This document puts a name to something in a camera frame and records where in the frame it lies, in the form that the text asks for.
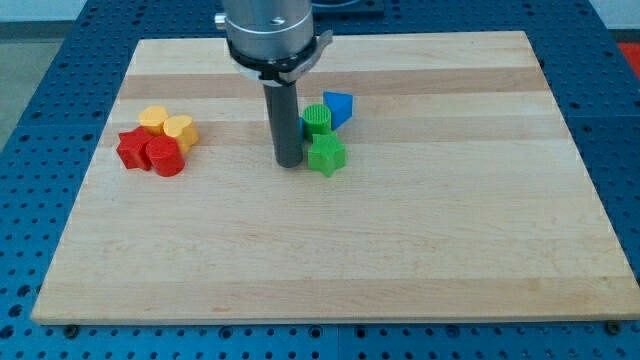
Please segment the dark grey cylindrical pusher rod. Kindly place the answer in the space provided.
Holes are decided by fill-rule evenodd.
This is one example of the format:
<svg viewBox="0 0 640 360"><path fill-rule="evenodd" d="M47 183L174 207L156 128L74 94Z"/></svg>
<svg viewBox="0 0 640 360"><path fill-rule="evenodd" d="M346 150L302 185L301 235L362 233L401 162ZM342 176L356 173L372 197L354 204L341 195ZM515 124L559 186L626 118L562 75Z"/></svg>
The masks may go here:
<svg viewBox="0 0 640 360"><path fill-rule="evenodd" d="M263 90L276 161L284 168L294 168L303 158L296 86L264 85Z"/></svg>

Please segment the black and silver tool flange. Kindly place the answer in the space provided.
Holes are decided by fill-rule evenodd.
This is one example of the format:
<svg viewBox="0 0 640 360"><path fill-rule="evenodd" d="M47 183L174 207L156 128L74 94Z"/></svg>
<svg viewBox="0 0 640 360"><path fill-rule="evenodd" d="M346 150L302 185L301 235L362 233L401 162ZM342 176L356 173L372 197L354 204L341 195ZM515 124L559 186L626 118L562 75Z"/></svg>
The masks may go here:
<svg viewBox="0 0 640 360"><path fill-rule="evenodd" d="M307 74L320 60L323 51L333 42L333 31L313 36L300 52L276 60L259 60L242 54L227 42L229 55L236 70L246 78L266 86L289 86Z"/></svg>

